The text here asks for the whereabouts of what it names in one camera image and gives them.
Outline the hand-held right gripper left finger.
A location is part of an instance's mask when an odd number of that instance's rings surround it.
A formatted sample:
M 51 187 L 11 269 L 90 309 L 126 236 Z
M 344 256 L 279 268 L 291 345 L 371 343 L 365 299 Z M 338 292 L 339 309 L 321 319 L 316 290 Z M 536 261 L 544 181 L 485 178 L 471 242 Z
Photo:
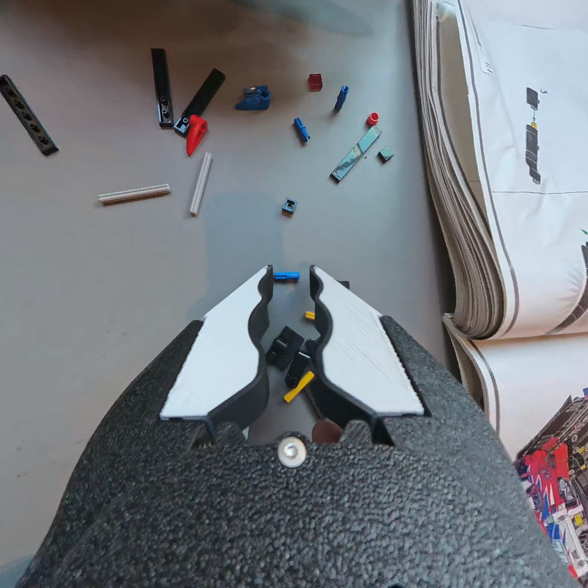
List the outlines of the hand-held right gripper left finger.
M 272 296 L 273 268 L 266 265 L 202 317 L 161 421 L 202 422 L 212 435 L 224 423 L 248 431 L 269 399 L 261 342 Z

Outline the open instruction booklet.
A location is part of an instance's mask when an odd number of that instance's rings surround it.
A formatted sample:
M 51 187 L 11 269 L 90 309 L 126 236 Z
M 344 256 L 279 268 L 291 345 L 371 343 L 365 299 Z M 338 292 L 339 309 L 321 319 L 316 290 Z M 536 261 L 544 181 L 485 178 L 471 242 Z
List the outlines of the open instruction booklet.
M 587 1 L 409 1 L 467 391 L 587 587 Z

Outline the long black beam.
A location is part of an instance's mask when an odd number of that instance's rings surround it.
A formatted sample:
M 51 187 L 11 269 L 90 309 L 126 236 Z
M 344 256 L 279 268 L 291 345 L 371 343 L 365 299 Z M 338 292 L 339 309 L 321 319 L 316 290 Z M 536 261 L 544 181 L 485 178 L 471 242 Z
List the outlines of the long black beam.
M 173 128 L 171 85 L 166 51 L 162 48 L 151 48 L 151 57 L 159 126 Z
M 211 70 L 202 86 L 199 88 L 194 97 L 183 110 L 178 120 L 175 122 L 173 129 L 178 135 L 183 138 L 187 136 L 190 126 L 190 117 L 192 115 L 196 115 L 198 117 L 202 116 L 205 109 L 215 97 L 225 80 L 226 76 L 223 72 L 216 68 Z

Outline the grey desk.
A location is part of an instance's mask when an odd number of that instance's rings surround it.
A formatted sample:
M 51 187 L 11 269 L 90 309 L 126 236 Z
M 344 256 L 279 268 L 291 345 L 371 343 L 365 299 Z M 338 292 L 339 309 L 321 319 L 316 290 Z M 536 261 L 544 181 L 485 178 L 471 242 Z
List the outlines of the grey desk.
M 315 263 L 457 372 L 440 321 L 453 283 L 423 165 L 411 11 L 409 1 L 1 1 L 1 73 L 59 149 L 43 156 L 1 100 L 1 571 L 15 575 L 39 548 L 122 391 L 266 264 L 300 281 L 275 287 L 264 345 L 285 325 L 312 336 L 302 314 Z M 151 48 L 166 51 L 174 124 L 211 70 L 226 76 L 190 157 L 187 137 L 159 126 Z M 320 92 L 308 90 L 312 73 Z M 268 110 L 235 110 L 261 85 Z M 381 135 L 334 181 L 371 112 Z M 385 146 L 394 157 L 382 164 Z M 98 202 L 166 183 L 169 195 Z M 291 217 L 286 198 L 298 201 Z

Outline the long black tile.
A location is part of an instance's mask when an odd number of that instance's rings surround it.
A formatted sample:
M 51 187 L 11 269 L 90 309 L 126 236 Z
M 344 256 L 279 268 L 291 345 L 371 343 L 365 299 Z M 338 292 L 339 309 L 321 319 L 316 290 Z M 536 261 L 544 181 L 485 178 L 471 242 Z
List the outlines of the long black tile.
M 354 145 L 349 153 L 340 161 L 340 163 L 331 172 L 330 177 L 340 182 L 347 173 L 353 168 L 373 143 L 379 138 L 382 131 L 377 127 L 371 127 L 362 138 Z

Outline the blue angled brick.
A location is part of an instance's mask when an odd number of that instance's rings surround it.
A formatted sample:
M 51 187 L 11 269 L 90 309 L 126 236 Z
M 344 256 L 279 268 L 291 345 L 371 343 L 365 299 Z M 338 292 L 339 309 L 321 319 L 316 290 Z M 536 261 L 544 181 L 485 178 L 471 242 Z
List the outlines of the blue angled brick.
M 258 112 L 268 110 L 271 94 L 267 85 L 243 89 L 243 99 L 235 105 L 235 110 Z

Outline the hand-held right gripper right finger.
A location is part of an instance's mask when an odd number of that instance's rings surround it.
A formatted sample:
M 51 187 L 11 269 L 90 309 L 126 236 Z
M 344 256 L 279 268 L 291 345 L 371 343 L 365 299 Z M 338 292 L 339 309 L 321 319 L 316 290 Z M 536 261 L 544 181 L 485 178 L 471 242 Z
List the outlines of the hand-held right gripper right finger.
M 372 442 L 392 445 L 385 420 L 424 416 L 424 404 L 383 315 L 318 265 L 310 267 L 310 291 L 320 335 L 313 354 L 316 407 L 342 429 L 360 421 Z

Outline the red wedge brick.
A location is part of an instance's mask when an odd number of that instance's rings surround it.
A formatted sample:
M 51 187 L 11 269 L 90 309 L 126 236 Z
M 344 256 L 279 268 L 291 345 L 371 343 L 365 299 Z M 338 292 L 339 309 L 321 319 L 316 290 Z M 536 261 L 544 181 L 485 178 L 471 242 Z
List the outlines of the red wedge brick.
M 196 114 L 189 117 L 189 126 L 187 129 L 186 150 L 187 156 L 192 156 L 196 148 L 208 131 L 208 122 Z

